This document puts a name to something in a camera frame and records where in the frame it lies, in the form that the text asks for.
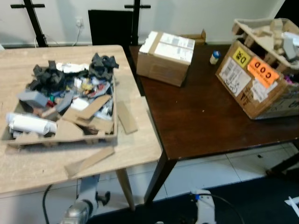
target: wooden table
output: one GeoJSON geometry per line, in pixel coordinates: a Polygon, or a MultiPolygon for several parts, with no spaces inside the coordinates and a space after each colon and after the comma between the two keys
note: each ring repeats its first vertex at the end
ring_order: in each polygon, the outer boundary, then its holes
{"type": "MultiPolygon", "coordinates": [[[[139,77],[163,152],[145,202],[150,203],[178,160],[225,154],[299,138],[298,116],[250,120],[219,82],[209,64],[213,50],[228,45],[197,46],[181,88],[139,77]]],[[[130,47],[136,65],[139,47],[130,47]]]]}
{"type": "MultiPolygon", "coordinates": [[[[117,81],[116,100],[125,101],[137,122],[138,131],[126,135],[119,122],[118,138],[111,143],[115,153],[72,179],[116,170],[129,205],[131,209],[135,209],[126,168],[158,160],[161,148],[121,46],[12,49],[0,52],[0,128],[6,126],[6,113],[14,111],[18,102],[16,94],[31,82],[32,69],[36,64],[47,66],[48,60],[90,63],[96,52],[99,55],[115,56],[120,65],[119,69],[114,70],[117,81]]],[[[105,146],[103,143],[72,143],[51,148],[31,146],[16,151],[2,144],[0,194],[65,182],[69,179],[64,165],[87,158],[99,150],[105,150],[105,146]]]]}

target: yellow label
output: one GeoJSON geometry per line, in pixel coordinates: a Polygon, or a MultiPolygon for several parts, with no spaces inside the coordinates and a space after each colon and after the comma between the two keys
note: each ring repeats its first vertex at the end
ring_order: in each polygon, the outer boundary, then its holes
{"type": "Polygon", "coordinates": [[[246,53],[245,50],[238,47],[233,55],[233,59],[242,67],[244,68],[245,65],[250,61],[250,56],[246,53]]]}

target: small bottle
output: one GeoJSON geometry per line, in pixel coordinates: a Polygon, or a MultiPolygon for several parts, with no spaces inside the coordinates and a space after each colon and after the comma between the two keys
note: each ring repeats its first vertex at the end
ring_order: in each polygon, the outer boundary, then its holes
{"type": "Polygon", "coordinates": [[[217,50],[213,51],[213,54],[210,58],[210,63],[216,64],[219,58],[220,58],[220,52],[217,50]]]}

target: cardboard tray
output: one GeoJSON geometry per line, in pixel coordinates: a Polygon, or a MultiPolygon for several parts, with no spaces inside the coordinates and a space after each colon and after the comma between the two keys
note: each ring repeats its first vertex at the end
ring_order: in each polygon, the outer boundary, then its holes
{"type": "MultiPolygon", "coordinates": [[[[87,144],[98,143],[99,140],[113,140],[117,138],[118,131],[118,119],[117,119],[117,108],[116,108],[116,84],[115,78],[113,77],[113,132],[112,134],[106,134],[104,131],[99,131],[97,134],[84,135],[81,128],[77,125],[68,122],[63,119],[57,121],[57,132],[55,136],[44,138],[39,137],[36,133],[23,134],[17,139],[13,139],[9,133],[8,125],[3,130],[1,141],[4,144],[7,144],[12,147],[20,147],[24,145],[33,145],[33,144],[43,144],[45,146],[55,146],[58,143],[63,142],[76,142],[76,141],[85,141],[87,144]]],[[[27,104],[19,101],[14,112],[15,113],[24,113],[32,112],[32,108],[27,104]]]]}
{"type": "MultiPolygon", "coordinates": [[[[292,32],[299,35],[299,27],[297,27],[289,19],[281,19],[283,22],[283,31],[292,32]]],[[[269,26],[273,19],[258,19],[258,20],[246,20],[246,19],[235,19],[232,31],[235,35],[242,35],[244,32],[247,35],[246,38],[253,39],[258,45],[264,48],[273,58],[275,58],[278,63],[283,64],[285,67],[292,70],[299,70],[299,64],[289,63],[285,57],[278,55],[274,49],[270,49],[263,44],[263,41],[260,37],[257,37],[253,34],[253,29],[263,26],[269,26]]]]}

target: black cable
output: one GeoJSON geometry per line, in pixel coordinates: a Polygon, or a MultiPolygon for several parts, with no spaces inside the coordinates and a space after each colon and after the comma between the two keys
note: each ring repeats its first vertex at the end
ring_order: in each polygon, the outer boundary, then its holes
{"type": "Polygon", "coordinates": [[[224,201],[226,204],[228,204],[228,205],[229,205],[229,206],[230,206],[230,207],[237,213],[238,217],[240,218],[241,223],[242,223],[242,224],[245,224],[245,222],[244,222],[244,220],[243,220],[241,214],[238,212],[238,210],[235,208],[235,206],[233,206],[232,203],[228,202],[228,201],[227,201],[226,199],[224,199],[223,197],[220,197],[220,196],[218,196],[218,195],[213,195],[213,194],[198,194],[198,195],[199,195],[199,196],[201,196],[201,195],[211,196],[211,197],[215,197],[215,198],[218,198],[218,199],[224,201]]]}
{"type": "Polygon", "coordinates": [[[48,191],[50,190],[50,188],[52,187],[52,184],[50,184],[47,189],[45,190],[45,192],[43,193],[43,215],[45,216],[45,220],[46,220],[46,224],[49,224],[49,219],[48,219],[48,215],[47,215],[47,210],[46,210],[46,196],[48,191]]]}

